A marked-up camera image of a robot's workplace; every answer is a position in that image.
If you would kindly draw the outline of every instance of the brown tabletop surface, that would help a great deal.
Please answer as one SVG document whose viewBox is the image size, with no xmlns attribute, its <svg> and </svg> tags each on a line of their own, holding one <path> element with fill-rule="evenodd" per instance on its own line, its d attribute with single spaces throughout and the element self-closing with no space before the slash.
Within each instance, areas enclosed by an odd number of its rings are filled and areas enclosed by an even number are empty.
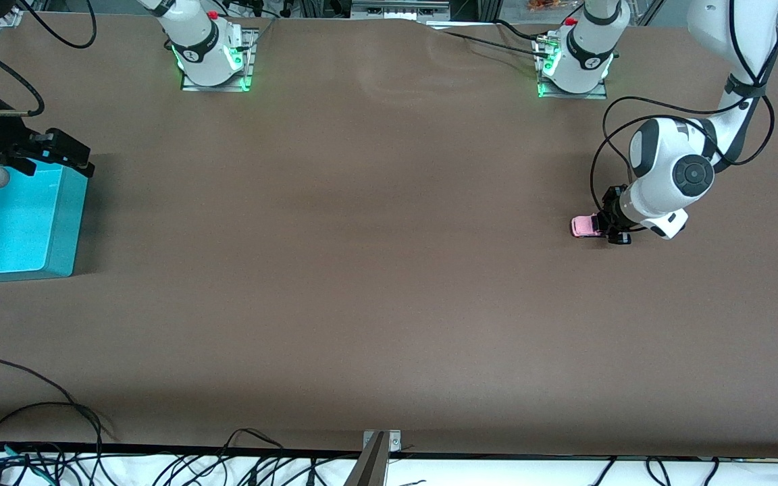
<svg viewBox="0 0 778 486">
<path fill-rule="evenodd" d="M 86 16 L 47 18 L 87 36 Z M 109 440 L 257 427 L 352 450 L 392 428 L 441 452 L 778 456 L 778 62 L 762 156 L 718 175 L 677 239 L 618 247 L 569 234 L 594 210 L 606 102 L 537 98 L 524 55 L 282 20 L 253 91 L 194 93 L 164 39 L 150 16 L 99 16 L 87 50 L 32 18 L 0 38 L 47 102 L 28 124 L 98 166 L 77 273 L 0 283 L 0 358 L 102 412 Z M 729 67 L 685 31 L 630 28 L 619 49 L 611 99 L 716 107 Z M 0 97 L 33 103 L 1 70 Z M 611 126 L 653 113 L 629 102 Z M 596 176 L 626 178 L 611 153 Z M 0 369 L 0 415 L 56 397 Z M 0 439 L 93 435 L 57 410 Z"/>
</svg>

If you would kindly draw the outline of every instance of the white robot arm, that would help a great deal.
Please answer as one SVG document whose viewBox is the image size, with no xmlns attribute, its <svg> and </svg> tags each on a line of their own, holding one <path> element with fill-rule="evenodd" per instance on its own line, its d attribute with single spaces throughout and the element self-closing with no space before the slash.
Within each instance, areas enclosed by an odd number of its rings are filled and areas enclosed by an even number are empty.
<svg viewBox="0 0 778 486">
<path fill-rule="evenodd" d="M 167 33 L 182 71 L 195 84 L 217 86 L 243 69 L 242 28 L 210 18 L 200 0 L 137 0 Z"/>
<path fill-rule="evenodd" d="M 692 1 L 690 33 L 733 66 L 719 113 L 689 123 L 658 117 L 642 124 L 629 147 L 637 179 L 628 188 L 609 188 L 597 215 L 575 218 L 575 236 L 603 236 L 626 244 L 627 232 L 636 225 L 666 240 L 685 227 L 684 208 L 704 196 L 714 175 L 743 150 L 778 49 L 777 13 L 778 1 L 773 0 Z"/>
<path fill-rule="evenodd" d="M 561 26 L 549 36 L 559 37 L 563 48 L 542 74 L 565 92 L 590 92 L 605 77 L 614 47 L 626 25 L 626 0 L 587 0 L 574 25 Z"/>
</svg>

